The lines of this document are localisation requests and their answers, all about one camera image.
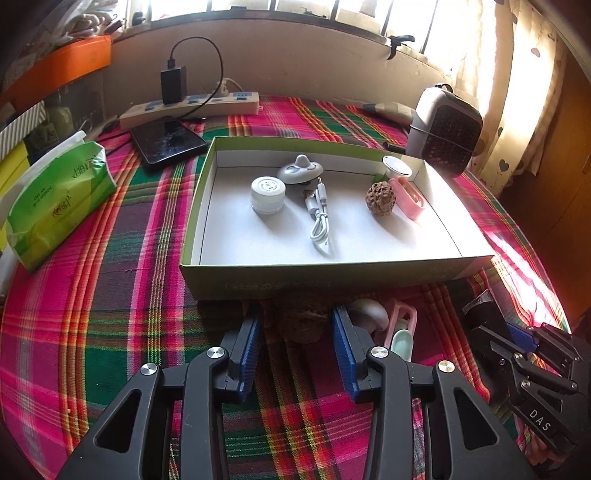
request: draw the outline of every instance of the black charger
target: black charger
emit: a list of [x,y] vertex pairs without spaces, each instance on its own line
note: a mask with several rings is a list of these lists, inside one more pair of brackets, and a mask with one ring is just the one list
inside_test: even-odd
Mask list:
[[160,72],[160,85],[163,104],[182,102],[187,96],[187,67],[176,67],[174,59],[168,59],[168,69]]
[[160,86],[162,88],[162,102],[165,105],[173,105],[180,103],[187,97],[187,69],[185,66],[177,68],[174,60],[174,50],[184,41],[187,40],[205,40],[209,42],[213,48],[216,49],[217,57],[220,60],[220,81],[217,83],[217,87],[214,92],[207,97],[207,99],[197,105],[192,110],[182,114],[179,119],[184,119],[193,115],[197,110],[207,105],[209,101],[215,97],[222,86],[223,82],[223,60],[222,54],[220,53],[217,45],[207,37],[186,37],[176,42],[170,51],[170,58],[168,59],[167,69],[160,72]]

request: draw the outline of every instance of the green box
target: green box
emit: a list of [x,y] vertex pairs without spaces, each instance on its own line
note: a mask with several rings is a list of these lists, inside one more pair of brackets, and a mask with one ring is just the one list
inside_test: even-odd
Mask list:
[[[331,250],[309,238],[301,186],[287,186],[282,210],[260,216],[250,185],[275,176],[298,154],[324,167]],[[365,192],[386,153],[366,147],[276,137],[217,137],[191,205],[181,272],[197,300],[263,299],[294,289],[368,291],[446,281],[490,265],[492,248],[447,183],[423,160],[403,156],[429,205],[415,222],[395,206],[379,218]]]

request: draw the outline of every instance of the white cable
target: white cable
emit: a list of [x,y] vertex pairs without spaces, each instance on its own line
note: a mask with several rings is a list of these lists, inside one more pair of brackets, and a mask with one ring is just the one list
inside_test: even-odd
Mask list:
[[321,244],[325,241],[328,241],[329,236],[329,214],[326,211],[327,205],[327,196],[326,196],[326,187],[320,177],[318,177],[318,186],[312,192],[311,190],[306,190],[306,208],[308,209],[308,213],[315,218],[314,226],[312,227],[312,231],[310,232],[310,239],[315,244]]
[[236,87],[237,89],[239,89],[241,92],[244,91],[244,89],[240,85],[238,85],[238,82],[236,80],[232,80],[230,77],[225,77],[224,80],[226,82],[232,83],[234,85],[234,87]]

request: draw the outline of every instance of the pink object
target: pink object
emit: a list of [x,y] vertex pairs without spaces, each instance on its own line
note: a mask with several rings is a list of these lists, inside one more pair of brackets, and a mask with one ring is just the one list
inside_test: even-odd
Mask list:
[[417,328],[417,309],[396,299],[389,299],[385,303],[384,307],[386,308],[386,312],[388,312],[388,317],[390,318],[388,329],[386,330],[385,336],[383,333],[380,335],[380,332],[376,332],[374,341],[380,345],[383,345],[387,349],[390,349],[392,338],[394,337],[395,333],[396,323],[399,320],[404,319],[406,322],[408,322],[406,329],[412,336],[414,336],[414,331]]
[[411,220],[416,220],[427,206],[425,197],[404,177],[390,179],[388,183],[396,195],[396,205],[404,215]]

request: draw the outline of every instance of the window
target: window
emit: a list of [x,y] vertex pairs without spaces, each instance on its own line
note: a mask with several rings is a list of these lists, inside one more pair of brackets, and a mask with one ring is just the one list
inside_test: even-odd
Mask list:
[[351,25],[382,38],[413,35],[415,42],[407,45],[424,53],[439,0],[127,0],[127,3],[128,18],[141,11],[152,22],[186,14],[203,14],[207,18],[210,12],[224,10],[232,10],[236,16],[245,10],[267,11],[270,18],[273,12],[300,14],[310,22],[333,21],[336,22],[331,25],[333,28],[338,29],[339,24]]

